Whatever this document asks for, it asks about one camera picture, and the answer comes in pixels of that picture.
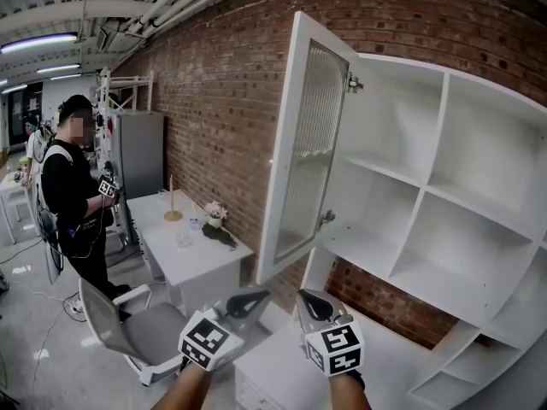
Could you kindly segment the gold stand with rod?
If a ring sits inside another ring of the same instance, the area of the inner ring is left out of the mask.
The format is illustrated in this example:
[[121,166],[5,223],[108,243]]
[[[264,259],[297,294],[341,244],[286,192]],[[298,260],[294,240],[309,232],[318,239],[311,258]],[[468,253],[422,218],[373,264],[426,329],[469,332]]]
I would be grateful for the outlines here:
[[169,195],[169,207],[168,211],[163,215],[164,219],[167,222],[177,222],[182,220],[183,214],[176,210],[174,207],[174,180],[173,176],[169,177],[169,189],[168,189],[168,195]]

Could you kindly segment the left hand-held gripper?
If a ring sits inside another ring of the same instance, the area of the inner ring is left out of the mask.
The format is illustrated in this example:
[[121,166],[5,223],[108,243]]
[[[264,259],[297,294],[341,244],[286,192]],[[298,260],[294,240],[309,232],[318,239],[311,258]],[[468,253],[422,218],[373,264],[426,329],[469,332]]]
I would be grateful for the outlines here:
[[[268,306],[267,289],[237,289],[228,298],[218,301],[215,308],[230,317],[236,334],[245,333],[262,316]],[[179,335],[179,352],[194,364],[211,372],[236,358],[244,340],[215,320],[215,312],[196,311]]]

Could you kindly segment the white glass cabinet door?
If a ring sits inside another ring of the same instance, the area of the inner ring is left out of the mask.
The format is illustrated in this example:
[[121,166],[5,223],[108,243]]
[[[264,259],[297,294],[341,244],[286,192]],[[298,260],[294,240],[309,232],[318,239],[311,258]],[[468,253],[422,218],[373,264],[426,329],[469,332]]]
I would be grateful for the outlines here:
[[360,56],[302,11],[294,14],[279,106],[256,282],[263,284],[308,253],[320,216],[345,113],[346,82],[363,83]]

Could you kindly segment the small white table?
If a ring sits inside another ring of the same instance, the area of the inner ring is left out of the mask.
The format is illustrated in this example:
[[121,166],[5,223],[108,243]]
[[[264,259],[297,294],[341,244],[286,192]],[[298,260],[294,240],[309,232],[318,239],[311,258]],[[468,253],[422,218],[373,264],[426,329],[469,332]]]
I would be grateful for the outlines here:
[[[201,230],[192,231],[189,227],[192,202],[182,190],[176,190],[174,207],[183,218],[167,222],[163,215],[169,207],[168,193],[128,201],[133,228],[151,277],[165,281],[170,302],[186,316],[237,289],[241,261],[252,255],[252,250],[240,241],[237,249],[231,251],[226,245],[206,238],[202,233],[206,213],[198,205]],[[194,241],[191,247],[177,247],[178,229],[191,231]]]

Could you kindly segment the white ceiling pipes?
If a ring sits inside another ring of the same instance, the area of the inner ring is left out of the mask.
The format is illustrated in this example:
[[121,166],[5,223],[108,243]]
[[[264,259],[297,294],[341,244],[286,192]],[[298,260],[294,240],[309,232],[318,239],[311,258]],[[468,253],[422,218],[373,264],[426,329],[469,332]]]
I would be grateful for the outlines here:
[[144,23],[141,22],[141,17],[133,17],[128,22],[122,22],[117,28],[112,28],[109,25],[102,26],[97,32],[95,49],[97,52],[102,52],[111,44],[116,44],[118,38],[143,40],[151,38],[176,21],[181,21],[184,17],[199,13],[208,6],[221,1],[223,0],[168,0],[170,5],[163,13],[152,15]]

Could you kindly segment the person's left forearm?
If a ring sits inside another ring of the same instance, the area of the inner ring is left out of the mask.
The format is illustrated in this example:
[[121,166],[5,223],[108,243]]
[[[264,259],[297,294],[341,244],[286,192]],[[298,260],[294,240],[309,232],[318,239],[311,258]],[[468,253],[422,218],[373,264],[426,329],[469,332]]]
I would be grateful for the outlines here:
[[190,362],[150,410],[202,410],[212,378],[212,372]]

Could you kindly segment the pink flowers in pot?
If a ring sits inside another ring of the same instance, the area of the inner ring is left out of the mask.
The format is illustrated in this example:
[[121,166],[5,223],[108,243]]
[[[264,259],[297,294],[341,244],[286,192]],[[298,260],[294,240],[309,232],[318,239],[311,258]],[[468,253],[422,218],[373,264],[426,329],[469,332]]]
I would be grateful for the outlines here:
[[204,207],[204,212],[207,214],[207,224],[220,229],[228,216],[228,211],[223,204],[217,201],[209,202]]

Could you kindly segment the person's right forearm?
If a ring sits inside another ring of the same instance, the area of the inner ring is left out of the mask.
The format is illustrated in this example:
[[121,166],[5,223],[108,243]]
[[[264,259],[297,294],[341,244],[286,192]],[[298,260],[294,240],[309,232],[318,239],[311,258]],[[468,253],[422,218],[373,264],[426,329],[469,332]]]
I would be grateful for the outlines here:
[[365,393],[365,383],[357,370],[329,378],[332,410],[372,410]]

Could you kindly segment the gray office chair white frame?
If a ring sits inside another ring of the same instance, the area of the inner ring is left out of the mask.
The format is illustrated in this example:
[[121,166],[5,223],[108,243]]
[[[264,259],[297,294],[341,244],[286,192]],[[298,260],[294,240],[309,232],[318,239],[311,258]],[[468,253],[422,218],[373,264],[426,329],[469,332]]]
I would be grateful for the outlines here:
[[149,285],[142,284],[111,300],[79,280],[79,298],[94,337],[101,346],[122,354],[145,387],[179,371],[183,355],[177,345],[187,324],[173,304],[151,305],[151,297]]

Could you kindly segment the black cloth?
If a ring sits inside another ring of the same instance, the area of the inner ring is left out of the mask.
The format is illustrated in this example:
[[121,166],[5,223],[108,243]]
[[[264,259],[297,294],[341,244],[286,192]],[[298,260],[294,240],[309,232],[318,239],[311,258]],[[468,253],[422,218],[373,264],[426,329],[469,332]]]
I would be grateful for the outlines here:
[[202,227],[202,233],[206,238],[226,245],[231,251],[236,250],[238,247],[238,244],[232,235],[221,227],[215,227],[209,223],[206,223]]

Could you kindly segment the white metal rack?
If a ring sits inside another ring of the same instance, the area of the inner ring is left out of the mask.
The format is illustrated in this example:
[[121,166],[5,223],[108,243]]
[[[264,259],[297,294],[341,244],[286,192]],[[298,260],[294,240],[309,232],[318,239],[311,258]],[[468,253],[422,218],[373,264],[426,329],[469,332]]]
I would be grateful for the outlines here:
[[104,168],[106,161],[110,158],[109,119],[116,114],[133,113],[138,110],[138,89],[140,87],[147,89],[145,111],[150,112],[154,83],[153,71],[145,76],[113,77],[111,70],[104,67],[97,76],[95,152],[99,170]]

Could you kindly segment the gray metal cabinet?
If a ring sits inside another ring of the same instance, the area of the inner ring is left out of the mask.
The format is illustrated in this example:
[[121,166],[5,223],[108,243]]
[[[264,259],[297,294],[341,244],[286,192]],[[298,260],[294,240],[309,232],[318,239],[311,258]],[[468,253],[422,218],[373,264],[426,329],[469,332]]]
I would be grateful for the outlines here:
[[118,218],[128,244],[137,242],[128,201],[156,193],[164,183],[164,116],[151,111],[109,117],[109,160],[121,186]]

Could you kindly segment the white side table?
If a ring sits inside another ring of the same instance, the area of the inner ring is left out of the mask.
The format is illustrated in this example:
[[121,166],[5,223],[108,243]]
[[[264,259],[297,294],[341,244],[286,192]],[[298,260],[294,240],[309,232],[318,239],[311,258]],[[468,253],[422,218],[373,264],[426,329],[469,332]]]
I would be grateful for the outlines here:
[[8,210],[14,209],[18,221],[21,221],[19,206],[26,205],[31,216],[31,228],[34,228],[34,218],[29,192],[25,186],[15,180],[13,173],[7,173],[0,182],[0,214],[7,225],[9,238],[16,244],[12,226],[9,221]]

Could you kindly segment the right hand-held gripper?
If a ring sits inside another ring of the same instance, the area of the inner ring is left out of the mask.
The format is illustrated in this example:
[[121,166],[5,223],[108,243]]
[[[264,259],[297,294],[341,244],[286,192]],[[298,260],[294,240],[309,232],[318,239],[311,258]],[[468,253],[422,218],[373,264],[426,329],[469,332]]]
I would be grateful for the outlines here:
[[[361,328],[338,298],[321,290],[299,290],[297,311],[305,334],[306,354],[325,376],[337,376],[362,366]],[[335,322],[319,330],[320,322],[327,321]]]

